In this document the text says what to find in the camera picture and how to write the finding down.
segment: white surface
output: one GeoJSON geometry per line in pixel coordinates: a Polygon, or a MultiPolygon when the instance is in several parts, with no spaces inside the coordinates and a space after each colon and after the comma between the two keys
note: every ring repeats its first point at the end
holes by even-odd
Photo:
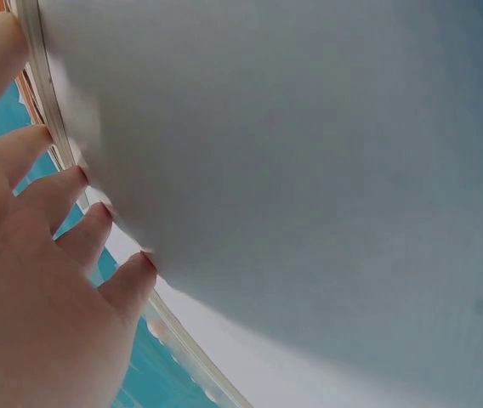
{"type": "Polygon", "coordinates": [[[40,6],[92,182],[251,402],[483,406],[482,2],[40,6]]]}

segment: hand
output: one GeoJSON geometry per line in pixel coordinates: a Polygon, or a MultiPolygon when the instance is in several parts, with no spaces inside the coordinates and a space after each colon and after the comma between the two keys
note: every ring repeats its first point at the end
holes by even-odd
{"type": "MultiPolygon", "coordinates": [[[[15,18],[0,15],[0,95],[27,55],[15,18]]],[[[87,185],[79,167],[13,196],[50,144],[43,126],[0,138],[0,406],[106,407],[127,370],[156,271],[137,254],[109,281],[91,285],[111,228],[102,204],[53,238],[87,185]]]]}

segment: skin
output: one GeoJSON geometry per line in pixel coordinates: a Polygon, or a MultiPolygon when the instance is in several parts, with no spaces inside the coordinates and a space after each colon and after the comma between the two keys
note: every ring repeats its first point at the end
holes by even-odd
{"type": "MultiPolygon", "coordinates": [[[[0,15],[0,95],[27,57],[18,22],[0,15]]],[[[156,270],[138,253],[100,287],[88,281],[111,229],[102,204],[53,238],[87,185],[79,167],[13,196],[51,143],[44,126],[0,138],[0,406],[106,407],[126,373],[156,270]]]]}

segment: turquoise water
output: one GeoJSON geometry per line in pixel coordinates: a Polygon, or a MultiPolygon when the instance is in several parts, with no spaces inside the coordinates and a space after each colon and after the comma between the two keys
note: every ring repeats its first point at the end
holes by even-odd
{"type": "MultiPolygon", "coordinates": [[[[19,91],[12,84],[0,99],[0,135],[30,124],[26,108],[19,103],[19,91]]],[[[27,177],[15,190],[22,191],[31,181],[56,172],[48,155],[40,157],[27,177]]],[[[59,234],[68,230],[81,218],[77,207],[60,227],[59,234]]],[[[115,271],[116,263],[104,251],[99,258],[98,268],[92,281],[98,285],[115,271]]],[[[208,408],[216,407],[202,390],[190,379],[186,371],[175,363],[166,348],[147,330],[143,319],[139,320],[134,350],[128,373],[124,379],[113,407],[153,407],[153,408],[208,408]]]]}

